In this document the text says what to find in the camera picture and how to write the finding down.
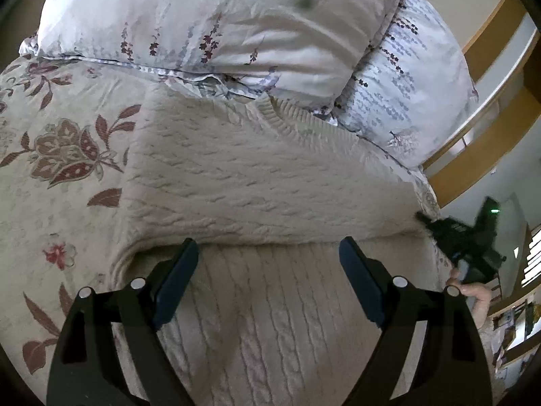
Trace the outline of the right hand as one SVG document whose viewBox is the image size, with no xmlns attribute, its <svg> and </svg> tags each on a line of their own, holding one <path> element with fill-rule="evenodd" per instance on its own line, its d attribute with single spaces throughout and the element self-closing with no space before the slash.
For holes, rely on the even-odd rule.
<svg viewBox="0 0 541 406">
<path fill-rule="evenodd" d="M 446 285 L 456 287 L 466 298 L 473 298 L 473 305 L 470 310 L 477 329 L 485 324 L 491 306 L 492 291 L 482 283 L 474 282 L 463 284 L 458 277 L 460 271 L 451 269 Z"/>
</svg>

